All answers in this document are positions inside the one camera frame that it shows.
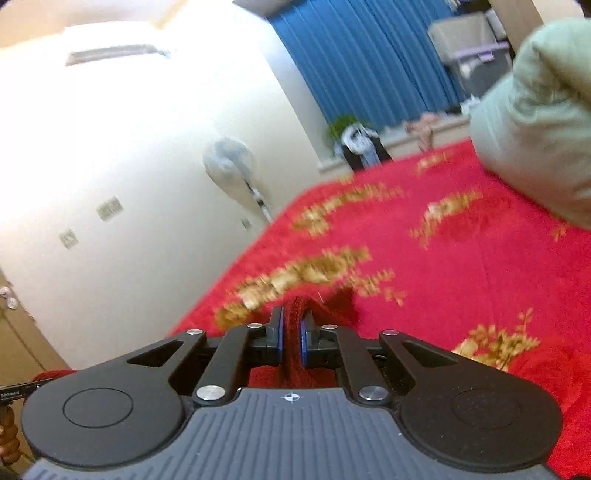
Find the wall socket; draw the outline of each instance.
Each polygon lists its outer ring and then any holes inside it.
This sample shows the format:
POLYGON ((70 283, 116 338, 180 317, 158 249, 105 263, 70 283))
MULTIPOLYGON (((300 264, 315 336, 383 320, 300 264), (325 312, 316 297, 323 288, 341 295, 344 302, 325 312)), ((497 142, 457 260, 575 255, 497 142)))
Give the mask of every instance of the wall socket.
POLYGON ((123 206, 121 205, 119 199, 117 197, 110 198, 104 203, 101 203, 96 208, 96 213, 99 214, 99 217, 103 222, 106 222, 114 215, 121 213, 123 211, 123 206))
POLYGON ((71 229, 60 233, 60 240, 64 247, 66 247, 68 250, 73 248, 75 245, 78 245, 79 243, 78 239, 76 238, 74 232, 71 229))

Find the gold floral pattern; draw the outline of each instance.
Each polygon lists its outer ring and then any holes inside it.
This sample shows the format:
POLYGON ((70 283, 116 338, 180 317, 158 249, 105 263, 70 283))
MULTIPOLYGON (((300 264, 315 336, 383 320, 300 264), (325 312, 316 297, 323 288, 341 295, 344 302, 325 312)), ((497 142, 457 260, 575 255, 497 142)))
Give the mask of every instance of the gold floral pattern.
POLYGON ((438 153, 427 158, 422 158, 417 163, 417 176, 420 177, 423 175, 423 173, 425 173, 430 168, 433 168, 435 165, 449 163, 451 159, 452 155, 449 153, 438 153))
POLYGON ((472 202, 481 198, 482 193, 471 190, 464 193, 454 193, 439 202, 429 203, 421 226, 410 230, 410 235, 413 238, 418 238, 420 245, 427 249, 431 237, 437 233, 443 219, 464 212, 472 202))
POLYGON ((354 179, 355 179, 355 174, 349 173, 348 175, 343 175, 341 178, 337 179, 337 181, 341 185, 349 185, 349 184, 353 183, 354 179))
POLYGON ((388 189, 383 183, 376 185, 367 184, 361 187, 355 186, 350 190, 338 193, 326 199, 323 203, 312 205, 302 213, 293 224, 295 231, 307 230, 310 236, 319 236, 330 230, 327 216, 336 209, 348 204, 365 202, 367 200, 386 200, 403 196, 400 187, 388 189))
POLYGON ((374 275, 362 276, 358 269, 347 275, 343 286, 353 288, 360 297, 376 297, 383 294, 386 301, 395 300, 398 306, 404 305, 405 291, 395 291, 392 287, 382 289, 383 283, 390 282, 395 278, 393 270, 382 270, 374 275))
POLYGON ((242 325, 254 310, 278 300, 286 292, 302 284, 332 285, 345 279, 359 262, 370 260, 367 248, 344 247, 340 251, 324 250, 315 257, 286 263, 270 274, 249 277, 237 286, 233 301, 216 311, 216 324, 221 329, 242 325))
POLYGON ((566 236, 566 232, 568 231, 569 227, 570 224, 568 222, 559 223, 551 232, 554 241, 558 243, 558 240, 566 236))
POLYGON ((511 362, 518 355, 540 344, 539 339, 527 336, 527 324, 531 321, 533 313, 533 308, 520 313, 517 317, 521 323, 514 328, 512 334, 506 329, 497 330, 495 325, 488 328, 478 325, 453 352, 507 372, 511 362))

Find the door handle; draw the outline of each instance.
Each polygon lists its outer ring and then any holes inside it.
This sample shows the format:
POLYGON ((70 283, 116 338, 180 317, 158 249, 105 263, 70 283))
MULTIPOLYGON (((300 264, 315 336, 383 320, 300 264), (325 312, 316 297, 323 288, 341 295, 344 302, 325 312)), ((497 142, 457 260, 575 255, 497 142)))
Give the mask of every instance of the door handle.
POLYGON ((6 301, 6 307, 11 310, 16 310, 18 307, 18 300, 12 296, 12 290, 6 285, 0 287, 0 297, 6 301))

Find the pillow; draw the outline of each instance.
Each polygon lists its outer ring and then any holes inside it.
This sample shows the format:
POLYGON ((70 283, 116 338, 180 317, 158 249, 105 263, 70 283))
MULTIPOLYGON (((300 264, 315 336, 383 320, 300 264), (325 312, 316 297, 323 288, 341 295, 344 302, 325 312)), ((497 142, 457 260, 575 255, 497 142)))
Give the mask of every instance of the pillow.
POLYGON ((480 161, 556 215, 591 230, 591 20, 545 25, 472 114, 480 161))

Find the ribbed rubber surface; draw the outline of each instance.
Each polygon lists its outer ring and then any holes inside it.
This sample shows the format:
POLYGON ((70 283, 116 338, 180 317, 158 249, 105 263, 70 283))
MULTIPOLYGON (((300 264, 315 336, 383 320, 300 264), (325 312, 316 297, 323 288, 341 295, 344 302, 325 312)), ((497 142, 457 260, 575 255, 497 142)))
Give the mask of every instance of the ribbed rubber surface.
POLYGON ((427 457, 381 408, 340 388, 244 389, 233 403, 201 408, 168 447, 135 465, 71 471, 46 460, 25 480, 556 480, 543 466, 485 474, 427 457))

